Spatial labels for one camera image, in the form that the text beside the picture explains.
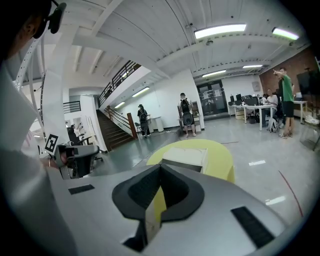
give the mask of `column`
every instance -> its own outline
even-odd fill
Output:
[[[62,77],[77,29],[78,25],[69,25],[61,35],[52,53],[43,86],[42,111],[45,134],[47,137],[49,134],[58,136],[58,144],[69,141],[63,107],[64,92],[68,87]]]

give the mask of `doorway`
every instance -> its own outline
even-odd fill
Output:
[[[221,80],[197,86],[203,116],[215,116],[228,112],[225,91]]]

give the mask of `computer monitor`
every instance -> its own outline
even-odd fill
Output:
[[[237,94],[235,97],[236,97],[236,100],[237,100],[237,101],[241,101],[241,100],[242,100],[241,94]]]

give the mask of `bag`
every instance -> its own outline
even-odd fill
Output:
[[[279,131],[279,121],[274,118],[270,118],[269,119],[269,132],[270,133],[277,133],[278,131]]]
[[[187,99],[181,101],[181,111],[182,113],[189,112],[189,103],[187,102]]]

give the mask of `black rubber pad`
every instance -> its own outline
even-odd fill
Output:
[[[231,212],[257,248],[265,246],[275,238],[245,206],[232,209]]]
[[[88,190],[93,190],[95,187],[92,186],[91,184],[89,185],[84,185],[84,186],[77,186],[77,187],[72,187],[69,188],[69,192],[71,195],[86,192]]]

